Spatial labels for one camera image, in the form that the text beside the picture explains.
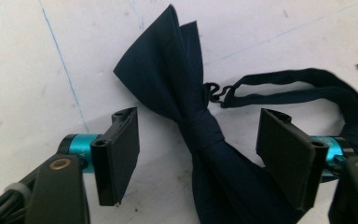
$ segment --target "dark fabric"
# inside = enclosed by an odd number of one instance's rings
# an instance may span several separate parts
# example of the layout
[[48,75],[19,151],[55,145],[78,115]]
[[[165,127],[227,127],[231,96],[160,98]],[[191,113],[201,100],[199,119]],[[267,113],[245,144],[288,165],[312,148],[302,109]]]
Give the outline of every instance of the dark fabric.
[[[302,91],[278,92],[271,95],[250,94],[242,97],[235,96],[235,90],[241,85],[267,83],[285,85],[297,81],[307,82],[315,88]],[[222,107],[296,104],[320,98],[338,104],[346,123],[339,136],[350,142],[353,150],[358,155],[358,92],[330,72],[310,68],[245,76],[228,91]]]
[[124,54],[115,74],[148,108],[174,120],[193,161],[201,223],[296,223],[272,177],[224,141],[207,110],[197,24],[179,27],[169,6]]

